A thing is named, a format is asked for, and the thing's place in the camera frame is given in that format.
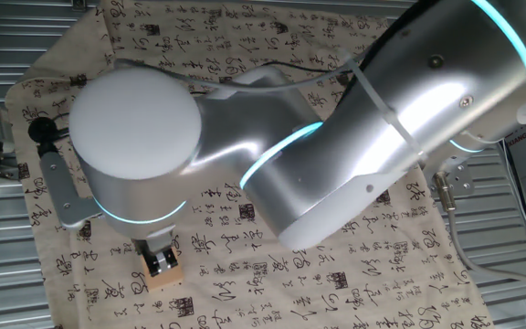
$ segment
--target wooden block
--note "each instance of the wooden block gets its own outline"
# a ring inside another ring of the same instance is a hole
[[[147,289],[150,292],[161,290],[163,288],[174,287],[176,285],[181,284],[184,280],[184,273],[182,272],[182,265],[180,264],[180,260],[178,260],[178,266],[168,271],[163,271],[160,274],[152,277],[149,270],[147,269],[147,265],[145,264],[143,256],[141,256],[140,259],[142,260],[143,273],[145,274],[145,282],[147,283]]]

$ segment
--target metal bracket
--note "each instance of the metal bracket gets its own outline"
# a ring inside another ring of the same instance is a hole
[[[72,0],[72,10],[74,11],[87,10],[87,0]]]
[[[468,170],[466,162],[461,164],[446,166],[445,170],[447,174],[447,181],[449,182],[449,188],[452,190],[454,196],[471,196],[474,194],[474,182],[472,181],[472,175]],[[436,173],[430,175],[428,172],[426,174],[427,182],[431,189],[431,194],[433,197],[439,197],[437,193],[436,183],[434,176]]]
[[[93,199],[79,196],[68,166],[58,153],[47,152],[42,155],[40,167],[63,227],[78,230],[87,219],[100,215],[99,206]]]

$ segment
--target white cylindrical joint cap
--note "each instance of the white cylindrical joint cap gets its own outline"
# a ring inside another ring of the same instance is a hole
[[[152,69],[117,69],[80,92],[69,117],[80,157],[106,175],[148,179],[167,174],[194,153],[202,121],[177,80]]]

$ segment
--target glowing blue led ring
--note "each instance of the glowing blue led ring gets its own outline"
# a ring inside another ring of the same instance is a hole
[[[484,151],[484,150],[470,150],[470,149],[467,149],[466,147],[461,146],[460,144],[454,142],[453,140],[449,140],[449,142],[452,143],[452,145],[456,146],[456,148],[458,148],[459,150],[462,150],[464,152],[478,153],[478,152]]]
[[[251,178],[251,176],[256,173],[256,171],[265,164],[265,162],[269,161],[270,158],[272,158],[275,154],[281,152],[286,146],[289,144],[297,141],[299,138],[304,137],[310,133],[313,133],[316,129],[320,128],[320,126],[323,124],[323,122],[316,122],[311,125],[305,126],[298,131],[294,132],[287,138],[285,138],[283,141],[275,144],[273,147],[265,151],[258,160],[251,165],[250,168],[245,172],[243,175],[243,178],[241,178],[241,181],[239,182],[239,185],[241,188],[245,187],[245,184],[247,183],[248,179]]]
[[[175,214],[176,212],[178,212],[178,210],[182,209],[182,207],[186,204],[186,201],[184,201],[183,203],[180,204],[180,206],[178,206],[176,209],[174,209],[171,213],[163,216],[163,217],[160,217],[160,218],[157,218],[157,219],[151,219],[151,220],[131,220],[131,219],[126,219],[126,218],[120,218],[119,216],[115,216],[114,214],[112,214],[109,210],[105,209],[105,207],[101,206],[99,201],[97,200],[97,198],[94,198],[95,202],[97,203],[97,205],[99,205],[99,208],[104,211],[105,213],[107,213],[107,215],[111,216],[112,218],[115,218],[117,220],[120,220],[122,222],[125,222],[125,223],[129,223],[129,224],[152,224],[152,223],[157,223],[159,222],[160,220],[164,220],[168,217],[170,217],[171,215]]]
[[[499,13],[499,11],[493,7],[487,0],[472,0],[486,15],[494,21],[494,23],[500,28],[502,33],[509,39],[512,46],[515,47],[519,57],[521,57],[522,64],[526,69],[526,47],[522,42],[521,38],[517,34],[514,28],[507,22],[507,20]]]

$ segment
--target beige cloth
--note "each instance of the beige cloth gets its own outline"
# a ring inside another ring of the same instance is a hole
[[[482,328],[487,308],[457,259],[418,169],[320,246],[283,249],[237,182],[202,186],[175,229],[185,280],[148,293],[131,242],[101,219],[63,229],[27,136],[31,120],[68,112],[87,80],[135,58],[206,80],[277,59],[317,69],[365,49],[387,28],[365,16],[263,5],[105,1],[8,93],[22,184],[52,317],[64,328]],[[294,80],[309,73],[280,68]],[[203,90],[200,86],[189,86]],[[344,87],[301,90],[326,118]],[[67,126],[68,117],[58,119]],[[82,196],[86,177],[60,145]]]

